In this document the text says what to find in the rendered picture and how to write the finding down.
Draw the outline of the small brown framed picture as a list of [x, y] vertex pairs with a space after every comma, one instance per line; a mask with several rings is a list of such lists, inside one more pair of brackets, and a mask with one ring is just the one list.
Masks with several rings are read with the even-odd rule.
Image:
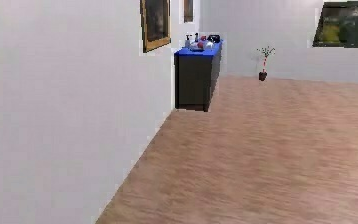
[[184, 22], [193, 21], [193, 0], [183, 0]]

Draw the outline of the house plant in dark pot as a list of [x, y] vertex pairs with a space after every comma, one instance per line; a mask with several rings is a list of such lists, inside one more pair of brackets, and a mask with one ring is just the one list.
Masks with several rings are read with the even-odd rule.
[[275, 48], [274, 47], [262, 47], [257, 49], [258, 52], [261, 53], [261, 55], [263, 56], [263, 63], [262, 63], [262, 70], [258, 73], [258, 79], [260, 81], [264, 81], [267, 78], [267, 70], [266, 70], [266, 64], [267, 64], [267, 59], [270, 55], [273, 55], [275, 53]]

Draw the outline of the red and white bowl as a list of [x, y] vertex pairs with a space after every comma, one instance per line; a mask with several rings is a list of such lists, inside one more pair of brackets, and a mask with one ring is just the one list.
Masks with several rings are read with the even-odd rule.
[[190, 44], [190, 49], [192, 51], [203, 51], [207, 49], [212, 49], [213, 47], [214, 42], [210, 40], [207, 36], [201, 36]]

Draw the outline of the gold framed dark painting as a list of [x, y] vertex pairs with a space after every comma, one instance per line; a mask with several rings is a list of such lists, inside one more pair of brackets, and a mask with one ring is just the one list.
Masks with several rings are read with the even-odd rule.
[[170, 0], [140, 0], [143, 52], [171, 42]]

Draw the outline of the black cupboard with blue top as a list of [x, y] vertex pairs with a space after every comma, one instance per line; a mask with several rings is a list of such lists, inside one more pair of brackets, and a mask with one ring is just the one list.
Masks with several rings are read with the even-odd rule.
[[209, 110], [219, 77], [222, 47], [220, 41], [202, 52], [182, 48], [174, 53], [176, 109]]

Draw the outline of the dark framed window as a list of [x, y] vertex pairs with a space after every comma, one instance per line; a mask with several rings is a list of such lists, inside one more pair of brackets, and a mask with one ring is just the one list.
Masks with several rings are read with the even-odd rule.
[[358, 1], [325, 2], [312, 46], [358, 48]]

